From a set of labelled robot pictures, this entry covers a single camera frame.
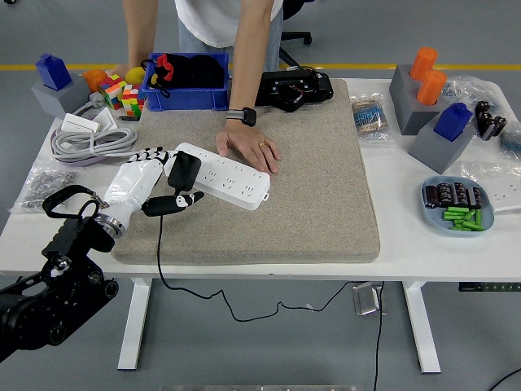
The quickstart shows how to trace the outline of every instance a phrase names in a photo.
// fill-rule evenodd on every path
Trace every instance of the gray container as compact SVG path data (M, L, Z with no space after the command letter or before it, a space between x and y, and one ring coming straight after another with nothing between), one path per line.
M421 104L416 95L422 85L409 76L412 65L397 65L392 76L389 92L402 135L416 135L432 118L443 112L449 102L442 94L432 106Z
M465 126L463 133L449 141L434 131L441 113L423 126L414 140L409 154L424 165L442 174L462 153L475 135L472 126Z
M66 113L73 113L89 102L90 89L85 78L74 74L71 78L72 81L60 91L41 82L31 87L44 112L63 120Z

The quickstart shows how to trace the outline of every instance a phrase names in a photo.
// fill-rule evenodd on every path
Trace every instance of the jeans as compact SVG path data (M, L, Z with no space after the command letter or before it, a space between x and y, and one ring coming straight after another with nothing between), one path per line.
M179 48L181 53L212 53L227 52L233 55L232 46L230 47L212 47L197 39L194 34L188 31L185 25L177 20L179 25ZM269 26L269 39L266 48L266 59L264 63L264 71L278 70L278 48L280 47L280 37L282 35L282 8L271 21Z

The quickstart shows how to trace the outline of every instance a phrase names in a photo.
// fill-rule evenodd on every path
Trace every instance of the person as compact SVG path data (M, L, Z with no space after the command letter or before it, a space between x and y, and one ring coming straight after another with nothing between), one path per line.
M181 52L224 51L233 47L230 110L254 108L263 71L278 69L282 0L176 0ZM129 62L109 71L124 77L153 51L159 0L123 0ZM278 172L276 142L255 126L227 116L217 132L220 156L239 151L256 169Z

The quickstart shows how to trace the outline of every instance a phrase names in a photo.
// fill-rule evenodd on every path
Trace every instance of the white cable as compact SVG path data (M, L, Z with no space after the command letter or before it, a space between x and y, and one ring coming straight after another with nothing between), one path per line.
M89 159L93 156L131 156L138 133L128 128L101 132L61 132L52 137L53 156L66 163Z

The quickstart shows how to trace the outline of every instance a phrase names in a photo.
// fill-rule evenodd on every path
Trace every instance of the smartwatch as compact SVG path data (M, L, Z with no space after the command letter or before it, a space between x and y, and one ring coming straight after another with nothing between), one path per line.
M241 120L242 123L248 126L255 126L257 120L257 112L252 108L243 108L242 110L228 110L226 119Z

